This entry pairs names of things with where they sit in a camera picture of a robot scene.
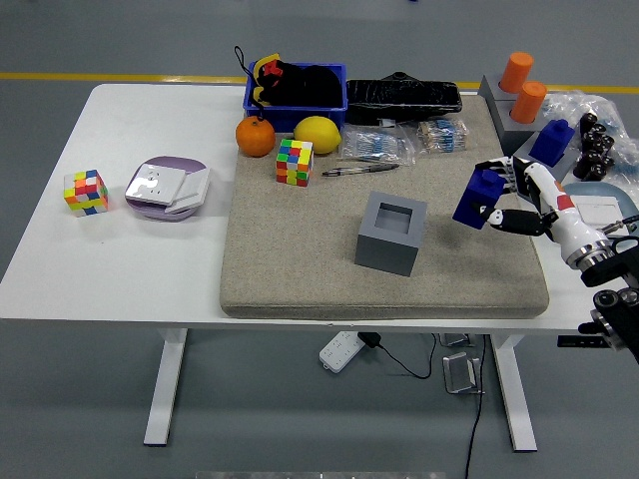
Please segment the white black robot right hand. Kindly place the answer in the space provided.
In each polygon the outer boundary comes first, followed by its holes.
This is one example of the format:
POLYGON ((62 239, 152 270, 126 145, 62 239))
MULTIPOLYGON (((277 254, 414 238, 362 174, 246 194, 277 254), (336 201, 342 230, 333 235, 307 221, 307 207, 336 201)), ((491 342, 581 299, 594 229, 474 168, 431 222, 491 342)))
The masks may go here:
POLYGON ((607 236, 584 222, 571 197, 545 165, 501 157, 481 162, 475 168, 496 173, 504 179, 505 194, 517 193, 535 206, 531 212, 473 203, 471 207, 494 229, 531 237, 548 236, 560 245, 561 257, 573 269, 589 254, 608 251, 607 236))

